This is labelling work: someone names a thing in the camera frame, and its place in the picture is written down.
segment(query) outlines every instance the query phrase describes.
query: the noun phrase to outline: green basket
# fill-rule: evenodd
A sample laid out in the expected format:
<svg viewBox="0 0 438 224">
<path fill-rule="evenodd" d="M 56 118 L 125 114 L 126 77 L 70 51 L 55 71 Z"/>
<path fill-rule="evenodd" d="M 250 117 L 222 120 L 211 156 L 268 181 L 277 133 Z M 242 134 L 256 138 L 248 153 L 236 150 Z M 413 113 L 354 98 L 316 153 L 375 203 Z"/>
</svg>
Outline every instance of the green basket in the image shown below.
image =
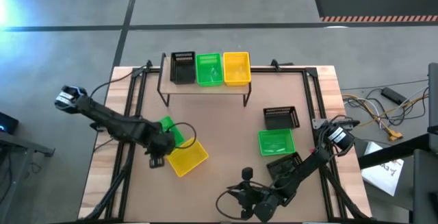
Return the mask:
<svg viewBox="0 0 438 224">
<path fill-rule="evenodd" d="M 260 154 L 283 155 L 295 152 L 291 129 L 259 131 Z"/>
<path fill-rule="evenodd" d="M 218 86 L 224 81 L 219 53 L 196 56 L 196 80 L 200 86 Z"/>
<path fill-rule="evenodd" d="M 173 120 L 170 118 L 170 116 L 166 116 L 166 117 L 162 118 L 159 122 L 163 126 L 163 132 L 165 132 L 169 127 L 171 127 L 173 124 L 175 124 L 173 122 Z M 184 139 L 183 135 L 181 134 L 181 132 L 179 131 L 178 127 L 174 126 L 174 127 L 170 128 L 170 131 L 173 132 L 173 134 L 175 135 L 175 146 L 179 146 L 185 141 L 185 139 Z"/>
</svg>

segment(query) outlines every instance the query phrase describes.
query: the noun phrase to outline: yellow bin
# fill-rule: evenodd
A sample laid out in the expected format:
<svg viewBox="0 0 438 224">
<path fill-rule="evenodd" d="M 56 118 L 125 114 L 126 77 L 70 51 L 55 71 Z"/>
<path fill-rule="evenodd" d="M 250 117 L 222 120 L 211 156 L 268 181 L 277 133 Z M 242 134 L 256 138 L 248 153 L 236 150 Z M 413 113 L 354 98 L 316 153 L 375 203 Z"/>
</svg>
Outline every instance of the yellow bin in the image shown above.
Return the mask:
<svg viewBox="0 0 438 224">
<path fill-rule="evenodd" d="M 190 145 L 192 141 L 193 138 L 185 141 L 179 146 L 186 147 Z M 183 177 L 207 158 L 208 153 L 197 139 L 191 147 L 187 149 L 175 149 L 167 156 L 167 160 L 170 162 L 170 165 L 172 165 L 173 170 L 175 170 L 179 177 Z"/>
<path fill-rule="evenodd" d="M 249 52 L 224 53 L 224 80 L 228 86 L 245 86 L 251 82 Z"/>
</svg>

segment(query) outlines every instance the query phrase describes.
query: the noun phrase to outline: gray floor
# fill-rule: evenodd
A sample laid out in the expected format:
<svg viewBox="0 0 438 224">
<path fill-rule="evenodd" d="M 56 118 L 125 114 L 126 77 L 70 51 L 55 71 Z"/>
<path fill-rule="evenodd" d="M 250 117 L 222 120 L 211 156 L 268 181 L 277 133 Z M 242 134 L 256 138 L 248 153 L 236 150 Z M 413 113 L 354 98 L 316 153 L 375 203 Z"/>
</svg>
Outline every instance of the gray floor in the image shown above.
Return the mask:
<svg viewBox="0 0 438 224">
<path fill-rule="evenodd" d="M 129 0 L 0 0 L 0 26 L 121 25 Z M 137 0 L 131 24 L 318 22 L 313 0 Z M 14 208 L 13 223 L 76 218 L 96 134 L 82 116 L 56 110 L 64 84 L 92 90 L 108 80 L 120 32 L 0 32 L 0 112 L 18 118 L 18 135 L 56 147 L 43 170 L 29 176 Z M 129 32 L 120 65 L 159 63 L 161 52 L 249 51 L 253 64 L 279 62 L 336 66 L 342 88 L 427 78 L 435 60 L 436 27 L 238 29 Z M 426 83 L 396 86 L 409 96 Z M 94 97 L 102 101 L 102 89 Z M 366 90 L 345 93 L 365 95 Z M 385 102 L 388 108 L 393 107 Z M 413 113 L 420 114 L 420 105 Z M 360 110 L 348 114 L 367 121 Z M 427 115 L 397 128 L 405 139 L 426 131 Z M 377 125 L 357 128 L 361 138 L 386 141 Z M 358 146 L 358 153 L 363 147 Z M 412 177 L 404 172 L 405 181 Z M 373 215 L 407 222 L 407 211 L 366 186 Z"/>
</svg>

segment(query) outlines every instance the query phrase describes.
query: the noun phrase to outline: power adapter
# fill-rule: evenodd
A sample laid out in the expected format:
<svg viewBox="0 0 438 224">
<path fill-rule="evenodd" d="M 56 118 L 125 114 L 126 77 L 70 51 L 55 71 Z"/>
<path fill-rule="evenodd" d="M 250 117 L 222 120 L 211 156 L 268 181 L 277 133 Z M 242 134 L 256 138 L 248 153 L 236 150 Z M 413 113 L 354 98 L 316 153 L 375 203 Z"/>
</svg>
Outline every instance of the power adapter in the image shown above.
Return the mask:
<svg viewBox="0 0 438 224">
<path fill-rule="evenodd" d="M 403 102 L 407 101 L 406 97 L 398 94 L 396 91 L 391 88 L 385 87 L 381 93 L 382 96 L 388 98 L 390 101 L 394 102 L 397 105 L 402 105 Z"/>
</svg>

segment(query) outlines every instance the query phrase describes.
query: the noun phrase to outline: wooden tabletop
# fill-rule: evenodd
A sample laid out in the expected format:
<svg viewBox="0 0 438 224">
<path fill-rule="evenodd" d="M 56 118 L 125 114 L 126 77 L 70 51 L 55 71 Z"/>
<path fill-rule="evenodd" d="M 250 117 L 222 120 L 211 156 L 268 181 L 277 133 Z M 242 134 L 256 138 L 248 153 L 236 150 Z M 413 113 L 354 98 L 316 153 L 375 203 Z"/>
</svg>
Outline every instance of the wooden tabletop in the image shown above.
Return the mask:
<svg viewBox="0 0 438 224">
<path fill-rule="evenodd" d="M 333 118 L 338 114 L 345 114 L 344 104 L 337 82 L 334 66 L 312 66 L 318 69 L 318 76 L 320 80 L 320 88 L 328 118 Z M 130 73 L 132 67 L 116 67 L 114 68 L 112 79 L 118 79 Z M 110 84 L 105 105 L 117 112 L 123 113 L 125 109 L 126 96 L 128 93 L 130 78 Z M 312 95 L 314 96 L 313 84 L 311 84 Z M 133 98 L 133 107 L 135 107 L 136 95 Z M 314 107 L 317 108 L 317 102 L 313 98 Z M 109 140 L 108 134 L 99 134 L 96 140 L 96 146 Z M 101 200 L 110 186 L 114 160 L 116 156 L 117 142 L 111 142 L 104 147 L 101 147 L 93 155 L 90 171 L 86 187 L 83 193 L 83 200 L 81 203 L 79 217 L 85 217 L 89 214 L 95 205 Z M 336 158 L 337 168 L 342 187 L 359 207 L 359 209 L 368 216 L 371 216 L 368 198 L 363 185 L 359 164 L 354 148 L 349 151 L 347 155 L 341 158 Z M 119 188 L 116 198 L 119 197 L 121 187 Z M 335 192 L 331 188 L 331 199 L 335 216 L 337 214 L 337 204 Z M 117 213 L 118 201 L 114 206 L 113 213 Z"/>
</svg>

